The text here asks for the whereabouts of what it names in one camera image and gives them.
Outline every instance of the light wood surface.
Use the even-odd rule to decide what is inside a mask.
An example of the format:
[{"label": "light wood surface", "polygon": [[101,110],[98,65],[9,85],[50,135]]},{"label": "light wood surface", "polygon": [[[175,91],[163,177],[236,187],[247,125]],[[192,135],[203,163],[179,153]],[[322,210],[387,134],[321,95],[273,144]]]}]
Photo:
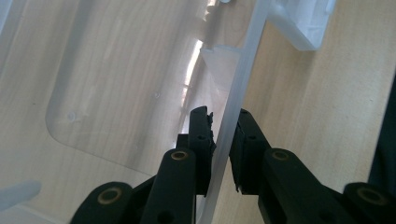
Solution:
[{"label": "light wood surface", "polygon": [[[155,174],[191,108],[224,107],[193,57],[196,40],[240,47],[254,1],[213,2],[20,1],[19,21],[5,27],[15,35],[0,39],[0,188],[40,180],[21,209],[65,223],[98,185]],[[339,0],[318,52],[297,51],[271,24],[262,36],[245,109],[273,147],[336,190],[367,179],[395,69],[394,10],[393,0]],[[134,57],[135,48],[158,51]],[[126,75],[136,67],[141,76]],[[234,191],[231,167],[213,223],[262,223],[257,197]]]}]

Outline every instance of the transparent plastic bin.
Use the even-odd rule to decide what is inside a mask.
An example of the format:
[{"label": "transparent plastic bin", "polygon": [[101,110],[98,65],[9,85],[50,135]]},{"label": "transparent plastic bin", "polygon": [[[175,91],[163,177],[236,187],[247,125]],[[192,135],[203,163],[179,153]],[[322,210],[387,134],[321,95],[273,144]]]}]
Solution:
[{"label": "transparent plastic bin", "polygon": [[[0,222],[65,223],[95,187],[137,186],[206,105],[218,147],[197,219],[210,223],[262,29],[295,19],[288,2],[14,0],[0,30],[0,193],[31,191],[0,199],[20,203]],[[299,49],[319,47],[306,38]]]}]

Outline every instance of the clear plastic container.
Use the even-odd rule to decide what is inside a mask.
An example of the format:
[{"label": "clear plastic container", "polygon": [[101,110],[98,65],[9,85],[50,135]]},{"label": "clear plastic container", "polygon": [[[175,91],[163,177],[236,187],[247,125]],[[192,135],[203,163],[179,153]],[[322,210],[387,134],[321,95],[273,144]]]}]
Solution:
[{"label": "clear plastic container", "polygon": [[[319,7],[311,9],[329,1],[317,2]],[[32,72],[53,82],[35,85],[27,74],[17,79],[19,66],[34,67],[29,60],[0,63],[0,105],[12,108],[1,109],[0,119],[17,120],[14,126],[3,121],[8,126],[0,128],[0,164],[7,168],[0,174],[12,176],[2,178],[0,189],[9,187],[4,192],[17,195],[35,187],[14,204],[36,195],[1,213],[0,222],[65,223],[95,187],[109,181],[142,183],[157,173],[177,134],[188,130],[190,111],[206,105],[214,112],[218,148],[197,219],[210,223],[262,29],[268,15],[274,20],[269,13],[274,6],[290,12],[289,5],[266,0],[64,1],[59,15],[49,13],[67,28],[53,28],[56,35],[48,37],[49,42],[56,42],[57,35],[64,38],[59,40],[64,48],[55,48],[62,50],[52,61],[59,61],[56,72],[43,72],[50,70],[46,61],[38,61],[44,65]],[[13,2],[0,35],[0,49],[7,49],[0,53],[3,62],[24,50],[33,54],[29,49],[35,43],[21,27],[45,29],[35,23],[44,10],[39,7],[36,1]],[[299,34],[291,25],[284,26],[288,34]],[[39,42],[38,34],[29,34]],[[49,49],[41,57],[49,62],[52,54],[57,55]],[[43,98],[30,107],[14,97],[34,93]]]}]

